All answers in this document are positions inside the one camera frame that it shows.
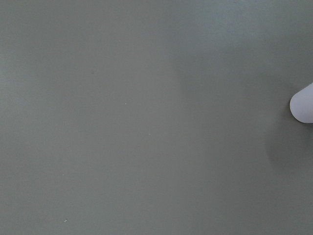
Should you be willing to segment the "pink plastic cup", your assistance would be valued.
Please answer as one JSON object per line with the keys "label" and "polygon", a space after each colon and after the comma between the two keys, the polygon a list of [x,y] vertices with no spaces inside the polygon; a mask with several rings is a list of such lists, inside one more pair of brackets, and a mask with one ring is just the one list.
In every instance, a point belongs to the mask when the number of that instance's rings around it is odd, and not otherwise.
{"label": "pink plastic cup", "polygon": [[301,123],[313,122],[313,84],[297,92],[290,100],[290,111]]}

